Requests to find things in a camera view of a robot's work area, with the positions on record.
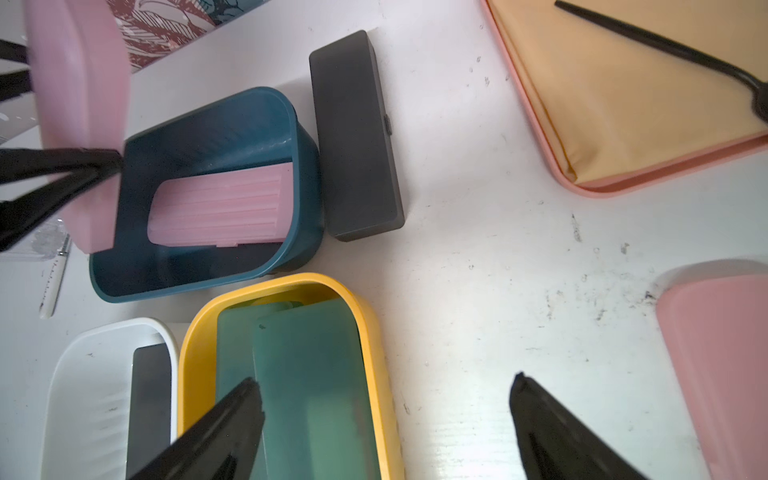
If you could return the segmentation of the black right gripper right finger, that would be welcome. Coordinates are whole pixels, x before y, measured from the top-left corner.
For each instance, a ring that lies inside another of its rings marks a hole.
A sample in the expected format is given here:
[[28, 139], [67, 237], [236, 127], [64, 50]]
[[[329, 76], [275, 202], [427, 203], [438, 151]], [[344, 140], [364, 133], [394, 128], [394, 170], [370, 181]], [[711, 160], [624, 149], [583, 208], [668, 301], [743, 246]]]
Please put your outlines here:
[[514, 377], [509, 408], [528, 479], [644, 477], [536, 380], [522, 372]]

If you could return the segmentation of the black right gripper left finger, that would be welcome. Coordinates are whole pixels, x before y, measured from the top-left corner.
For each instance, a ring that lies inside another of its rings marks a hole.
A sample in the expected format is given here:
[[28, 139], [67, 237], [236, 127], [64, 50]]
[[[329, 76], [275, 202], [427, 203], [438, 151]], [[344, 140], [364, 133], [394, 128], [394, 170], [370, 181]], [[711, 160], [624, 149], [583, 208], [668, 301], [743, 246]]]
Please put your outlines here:
[[135, 479], [248, 479], [265, 423], [259, 384], [232, 389]]

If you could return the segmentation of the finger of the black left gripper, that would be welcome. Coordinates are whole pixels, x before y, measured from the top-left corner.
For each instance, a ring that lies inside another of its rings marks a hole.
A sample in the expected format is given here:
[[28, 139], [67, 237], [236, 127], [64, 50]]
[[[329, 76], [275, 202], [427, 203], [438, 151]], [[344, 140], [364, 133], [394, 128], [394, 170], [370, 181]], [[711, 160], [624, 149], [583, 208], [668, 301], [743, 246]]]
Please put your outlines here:
[[1, 183], [61, 174], [61, 181], [78, 180], [86, 185], [96, 185], [121, 173], [123, 166], [123, 157], [116, 150], [2, 149]]
[[10, 201], [1, 202], [1, 251], [16, 245], [79, 195], [105, 180], [98, 170], [82, 170]]

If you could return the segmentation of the black pencil case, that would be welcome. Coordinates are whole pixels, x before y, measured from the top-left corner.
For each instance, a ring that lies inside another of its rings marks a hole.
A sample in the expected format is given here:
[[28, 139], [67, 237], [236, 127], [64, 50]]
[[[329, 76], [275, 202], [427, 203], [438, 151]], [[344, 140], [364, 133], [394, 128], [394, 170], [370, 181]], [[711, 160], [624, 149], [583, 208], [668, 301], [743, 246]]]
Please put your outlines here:
[[401, 228], [391, 122], [368, 33], [312, 52], [309, 66], [327, 231], [350, 242]]
[[135, 350], [132, 363], [126, 478], [171, 443], [171, 362], [165, 343]]

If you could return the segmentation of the green pencil case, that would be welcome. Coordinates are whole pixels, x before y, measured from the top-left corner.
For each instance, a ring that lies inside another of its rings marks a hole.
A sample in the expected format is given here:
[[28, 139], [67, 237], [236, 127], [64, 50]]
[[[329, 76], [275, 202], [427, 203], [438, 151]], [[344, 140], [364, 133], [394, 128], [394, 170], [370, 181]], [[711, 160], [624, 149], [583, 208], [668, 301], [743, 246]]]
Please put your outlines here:
[[218, 317], [215, 399], [222, 400], [243, 379], [252, 378], [260, 385], [265, 407], [252, 479], [297, 479], [306, 472], [304, 448], [293, 437], [298, 401], [290, 392], [289, 370], [279, 345], [287, 335], [269, 318], [300, 305], [295, 301], [246, 305]]
[[266, 420], [254, 479], [381, 476], [359, 332], [336, 298], [257, 321], [253, 363]]

